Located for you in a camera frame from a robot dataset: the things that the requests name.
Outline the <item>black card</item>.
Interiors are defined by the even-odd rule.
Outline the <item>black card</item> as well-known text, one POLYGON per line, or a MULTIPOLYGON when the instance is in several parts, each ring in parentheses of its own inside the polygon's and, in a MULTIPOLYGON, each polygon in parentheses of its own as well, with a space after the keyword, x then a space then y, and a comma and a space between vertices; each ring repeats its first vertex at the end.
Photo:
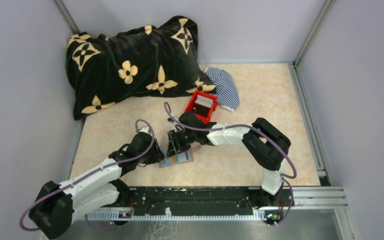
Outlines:
POLYGON ((195 102, 193 104, 192 110, 196 115, 202 116, 202 117, 207 117, 210 113, 212 105, 211 104, 206 104, 206 103, 199 103, 195 102))

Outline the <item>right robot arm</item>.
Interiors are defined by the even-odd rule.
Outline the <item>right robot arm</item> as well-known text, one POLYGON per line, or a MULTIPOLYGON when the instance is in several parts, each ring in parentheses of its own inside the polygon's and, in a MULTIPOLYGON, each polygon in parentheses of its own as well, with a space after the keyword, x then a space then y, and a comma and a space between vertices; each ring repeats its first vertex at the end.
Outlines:
POLYGON ((258 117, 251 124, 208 123, 198 119, 192 112, 180 117, 169 117, 174 125, 168 135, 166 158, 190 150, 191 145, 202 146, 243 146, 263 169, 263 177, 256 199, 266 203, 280 199, 284 176, 282 167, 291 141, 266 119, 258 117))

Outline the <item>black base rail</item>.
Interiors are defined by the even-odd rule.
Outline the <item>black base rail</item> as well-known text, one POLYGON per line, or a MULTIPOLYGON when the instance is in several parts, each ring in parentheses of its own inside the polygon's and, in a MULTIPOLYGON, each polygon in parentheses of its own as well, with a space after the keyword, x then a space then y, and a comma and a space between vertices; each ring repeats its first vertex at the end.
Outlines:
POLYGON ((253 210, 274 208, 285 212, 293 206, 291 191, 283 188, 275 195, 259 186, 220 187, 132 187, 110 207, 133 210, 134 216, 163 215, 166 209, 174 216, 251 215, 253 210))

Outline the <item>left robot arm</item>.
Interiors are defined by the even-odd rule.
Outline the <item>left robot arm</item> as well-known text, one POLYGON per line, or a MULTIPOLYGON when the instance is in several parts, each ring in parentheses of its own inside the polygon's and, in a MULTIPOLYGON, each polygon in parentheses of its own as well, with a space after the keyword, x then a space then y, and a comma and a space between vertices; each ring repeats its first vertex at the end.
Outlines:
POLYGON ((138 165, 158 163, 163 157, 157 140, 147 131, 139 131, 130 143, 83 174, 60 183, 45 183, 28 210, 28 218, 53 240, 72 223, 101 207, 113 204, 131 207, 133 197, 121 177, 138 165))

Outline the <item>grey cards in bin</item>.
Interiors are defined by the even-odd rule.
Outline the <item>grey cards in bin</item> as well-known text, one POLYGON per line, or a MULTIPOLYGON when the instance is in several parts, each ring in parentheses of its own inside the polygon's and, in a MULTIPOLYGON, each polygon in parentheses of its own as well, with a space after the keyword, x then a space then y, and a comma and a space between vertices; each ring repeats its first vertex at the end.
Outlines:
POLYGON ((196 102, 200 105, 212 106, 217 103, 217 97, 205 92, 200 92, 196 97, 196 102))

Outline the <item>black floral blanket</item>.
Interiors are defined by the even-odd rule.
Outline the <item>black floral blanket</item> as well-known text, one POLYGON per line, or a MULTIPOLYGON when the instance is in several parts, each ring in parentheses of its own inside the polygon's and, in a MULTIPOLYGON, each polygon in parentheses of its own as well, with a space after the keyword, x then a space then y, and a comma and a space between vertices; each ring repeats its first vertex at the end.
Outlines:
POLYGON ((113 37, 72 35, 65 71, 75 93, 73 118, 84 119, 130 97, 215 94, 215 83, 198 64, 198 47, 197 23, 181 15, 113 37))

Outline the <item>pink leather card holder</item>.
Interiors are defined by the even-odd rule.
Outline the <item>pink leather card holder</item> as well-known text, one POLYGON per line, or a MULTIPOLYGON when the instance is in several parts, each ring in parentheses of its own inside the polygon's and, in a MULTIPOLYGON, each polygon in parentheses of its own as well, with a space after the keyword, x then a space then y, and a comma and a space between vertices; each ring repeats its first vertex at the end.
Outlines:
POLYGON ((164 158, 162 159, 162 161, 158 163, 159 168, 166 168, 166 167, 190 163, 194 161, 193 152, 191 149, 186 152, 167 158, 165 157, 165 154, 167 153, 167 151, 165 150, 165 147, 163 145, 160 145, 159 148, 164 155, 164 158))

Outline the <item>blue striped cloth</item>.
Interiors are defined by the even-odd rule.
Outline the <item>blue striped cloth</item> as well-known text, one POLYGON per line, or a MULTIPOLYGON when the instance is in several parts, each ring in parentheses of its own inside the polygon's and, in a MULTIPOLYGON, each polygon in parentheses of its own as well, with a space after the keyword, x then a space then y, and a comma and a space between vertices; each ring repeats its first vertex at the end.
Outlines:
POLYGON ((204 72, 216 85, 217 104, 222 108, 235 112, 240 105, 240 97, 233 77, 225 70, 207 67, 204 72))

